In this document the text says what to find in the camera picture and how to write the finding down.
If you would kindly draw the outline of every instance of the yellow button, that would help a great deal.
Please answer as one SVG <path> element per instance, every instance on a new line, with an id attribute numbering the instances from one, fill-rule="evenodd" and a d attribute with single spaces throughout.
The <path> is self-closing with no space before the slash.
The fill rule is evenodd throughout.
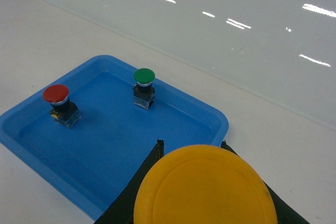
<path id="1" fill-rule="evenodd" d="M 147 173 L 135 224 L 277 224 L 259 175 L 237 155 L 210 145 L 177 149 Z"/>

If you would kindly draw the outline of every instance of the yellow round pad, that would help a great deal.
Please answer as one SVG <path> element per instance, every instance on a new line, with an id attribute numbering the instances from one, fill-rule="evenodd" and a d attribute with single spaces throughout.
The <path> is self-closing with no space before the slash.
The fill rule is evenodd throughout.
<path id="1" fill-rule="evenodd" d="M 160 159 L 135 200 L 134 224 L 277 224 L 259 175 L 237 155 L 192 145 Z"/>

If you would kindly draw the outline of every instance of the blue tray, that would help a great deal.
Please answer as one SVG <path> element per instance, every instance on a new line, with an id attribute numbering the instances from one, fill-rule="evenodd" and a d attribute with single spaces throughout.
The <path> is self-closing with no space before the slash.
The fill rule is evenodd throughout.
<path id="1" fill-rule="evenodd" d="M 82 118 L 54 122 L 40 90 L 0 117 L 0 141 L 96 220 L 121 193 L 157 139 L 165 153 L 192 144 L 220 146 L 225 115 L 155 79 L 148 109 L 133 104 L 136 68 L 96 56 L 55 83 L 69 87 Z"/>

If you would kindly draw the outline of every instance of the black fabric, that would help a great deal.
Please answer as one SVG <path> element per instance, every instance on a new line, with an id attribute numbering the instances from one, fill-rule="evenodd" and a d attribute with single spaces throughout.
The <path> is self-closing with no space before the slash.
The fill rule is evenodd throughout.
<path id="1" fill-rule="evenodd" d="M 133 223 L 133 211 L 135 198 L 142 180 L 152 166 L 163 157 L 164 143 L 158 140 L 147 158 L 134 174 L 126 188 L 109 206 L 109 208 L 98 218 L 94 224 L 126 224 Z"/>
<path id="2" fill-rule="evenodd" d="M 237 153 L 228 146 L 225 141 L 222 142 L 221 148 L 237 155 Z M 309 222 L 288 206 L 266 183 L 265 185 L 271 194 L 279 224 L 309 224 Z"/>

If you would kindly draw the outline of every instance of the red button cap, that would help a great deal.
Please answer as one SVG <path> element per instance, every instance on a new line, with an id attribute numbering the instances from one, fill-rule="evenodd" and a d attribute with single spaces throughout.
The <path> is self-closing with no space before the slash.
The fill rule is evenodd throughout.
<path id="1" fill-rule="evenodd" d="M 67 95 L 69 94 L 69 89 L 67 86 L 64 86 L 62 84 L 56 84 L 48 87 L 43 92 L 43 99 L 46 102 L 61 102 L 63 101 Z"/>

